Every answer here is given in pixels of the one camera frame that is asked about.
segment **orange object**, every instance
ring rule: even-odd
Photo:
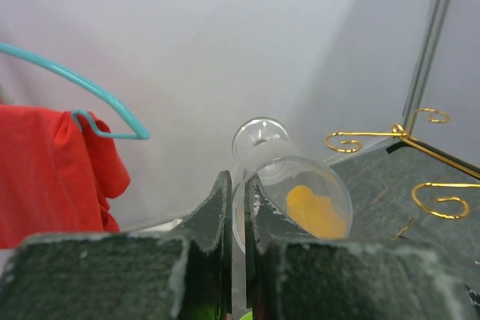
[[[303,185],[294,187],[286,197],[289,217],[318,238],[342,238],[347,230],[347,220],[333,207],[327,196],[318,196]]]
[[[110,131],[95,119],[100,130]],[[70,112],[0,105],[0,248],[39,232],[117,232],[130,177],[112,139]]]

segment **red sleeve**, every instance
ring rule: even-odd
[[[92,113],[98,129],[110,132],[108,126]],[[98,136],[84,117],[79,117],[82,125],[83,138],[90,156],[91,166],[102,193],[107,198],[116,198],[126,191],[130,184],[130,176],[120,159],[112,138]]]

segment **wine glass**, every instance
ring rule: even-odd
[[[243,252],[245,183],[255,174],[270,200],[312,235],[325,239],[348,236],[353,210],[347,188],[330,167],[303,157],[282,123],[272,118],[247,121],[233,137],[232,153],[238,161],[232,226]],[[257,214],[260,204],[253,206]]]

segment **gold rack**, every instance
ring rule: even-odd
[[[359,140],[351,139],[351,140],[342,140],[340,141],[340,145],[347,145],[347,148],[342,148],[342,147],[337,147],[334,146],[330,143],[330,139],[339,137],[339,136],[384,136],[384,137],[395,137],[401,140],[402,142],[410,145],[411,147],[418,149],[420,151],[423,151],[424,153],[430,155],[431,157],[434,157],[437,160],[440,160],[446,164],[449,164],[450,166],[453,166],[454,168],[467,173],[468,175],[473,176],[476,179],[480,180],[480,173],[462,165],[459,164],[451,159],[448,159],[447,157],[436,153],[435,151],[432,151],[423,145],[420,144],[420,140],[414,138],[412,136],[412,129],[413,125],[416,122],[417,115],[420,112],[427,112],[428,117],[427,120],[431,123],[447,123],[450,121],[450,116],[444,112],[441,112],[436,109],[432,108],[421,108],[417,109],[412,117],[411,122],[408,124],[406,127],[406,130],[402,128],[401,125],[399,124],[394,124],[393,127],[391,128],[390,133],[375,133],[375,132],[337,132],[337,133],[331,133],[325,138],[325,145],[327,145],[331,150],[338,151],[340,153],[355,153],[362,149],[363,144]],[[458,219],[463,219],[468,215],[470,212],[470,206],[468,205],[468,202],[466,202],[464,199],[458,197],[458,196],[448,196],[448,197],[442,197],[442,198],[437,198],[437,202],[459,202],[463,206],[462,212],[458,214],[444,214],[440,213],[438,211],[435,211],[434,209],[429,208],[428,206],[424,205],[421,201],[420,198],[417,195],[417,192],[426,187],[450,187],[450,188],[471,188],[471,187],[478,187],[480,188],[480,184],[469,184],[469,183],[420,183],[414,186],[412,188],[412,198],[415,201],[415,203],[425,210],[426,212],[436,216],[436,217],[441,217],[443,219],[447,220],[458,220]]]

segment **red cloth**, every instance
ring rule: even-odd
[[[130,177],[113,140],[81,123],[70,112],[0,105],[0,248],[39,232],[119,230],[106,197]]]

